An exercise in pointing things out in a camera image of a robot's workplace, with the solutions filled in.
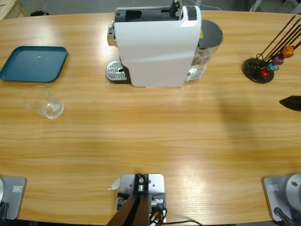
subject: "wooden table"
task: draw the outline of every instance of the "wooden table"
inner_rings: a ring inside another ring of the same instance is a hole
[[[174,89],[106,80],[106,65],[119,58],[106,41],[113,14],[0,21],[0,67],[21,45],[69,52],[60,77],[46,84],[65,103],[56,120],[22,106],[36,83],[0,82],[0,174],[28,180],[19,218],[106,224],[117,177],[161,173],[168,221],[270,220],[261,179],[301,171],[301,113],[279,103],[301,93],[301,50],[267,84],[248,80],[241,64],[290,17],[203,12],[224,42],[197,83]]]

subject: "metal rod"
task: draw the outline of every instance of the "metal rod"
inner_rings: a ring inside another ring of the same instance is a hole
[[[296,15],[294,15],[289,22],[287,22],[287,24],[282,28],[282,30],[278,33],[278,35],[273,39],[273,41],[265,48],[265,50],[263,50],[263,52],[260,54],[264,54],[264,52],[271,46],[271,44],[278,38],[278,36],[284,31],[284,29],[291,23],[291,21],[296,17]]]
[[[290,45],[293,45],[293,43],[297,40],[297,38],[299,38],[301,35],[301,32],[299,32],[299,34],[297,35],[297,37],[295,37],[291,42]]]
[[[295,50],[301,45],[301,41],[298,42],[298,44],[295,46]]]
[[[287,38],[279,45],[279,47],[277,47],[276,49],[275,49],[275,51],[268,57],[268,59],[267,59],[267,62],[277,53],[277,52],[279,52],[282,48],[283,48],[283,46],[285,46],[286,45],[286,42],[287,42],[287,40],[298,30],[298,28],[301,26],[301,24],[300,25],[298,25],[296,28],[295,28],[295,30],[293,30],[288,36],[287,36]]]
[[[301,18],[299,18],[299,19],[293,24],[293,26],[292,26],[292,27],[288,30],[288,32],[282,37],[282,39],[276,44],[276,46],[275,46],[275,47],[269,52],[269,54],[267,54],[267,56],[263,59],[264,61],[267,60],[267,59],[270,57],[271,53],[272,53],[276,48],[279,47],[280,42],[281,42],[283,39],[286,38],[286,36],[291,32],[291,30],[296,26],[296,24],[297,24],[300,20],[301,20]]]
[[[288,45],[288,44],[290,44],[291,43],[291,41],[292,41],[292,39],[298,34],[298,32],[301,30],[301,28],[299,29],[299,30],[297,30],[297,32],[295,33],[295,34],[293,34],[293,32],[291,33],[291,37],[290,37],[290,39],[283,45],[283,46],[286,46],[286,45]]]
[[[296,34],[294,34],[291,38],[290,38],[290,40],[288,40],[283,46],[286,46],[286,45],[292,45],[296,40],[297,40],[297,38],[299,38],[300,37],[300,35],[301,35],[301,27],[300,27],[300,29],[296,32]]]

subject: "clear glass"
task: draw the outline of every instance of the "clear glass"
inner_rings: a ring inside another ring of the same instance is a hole
[[[56,119],[64,111],[64,103],[45,86],[32,88],[24,97],[24,106],[49,119]]]
[[[197,47],[194,58],[188,71],[186,82],[198,80],[205,72],[212,54],[218,49],[218,46],[200,49]]]

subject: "label sticker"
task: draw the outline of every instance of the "label sticker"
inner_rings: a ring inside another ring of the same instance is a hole
[[[278,191],[278,185],[269,185],[269,191],[270,192]]]
[[[13,192],[22,192],[22,186],[14,186]]]

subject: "floor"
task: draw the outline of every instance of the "floor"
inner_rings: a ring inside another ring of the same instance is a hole
[[[185,5],[195,0],[183,0]],[[75,13],[108,13],[117,7],[169,6],[172,0],[21,0],[29,13],[43,10],[51,15]],[[248,11],[254,0],[202,0],[203,5],[219,7],[221,10]],[[257,11],[290,13],[298,5],[296,0],[263,0]],[[202,10],[217,10],[201,6]]]

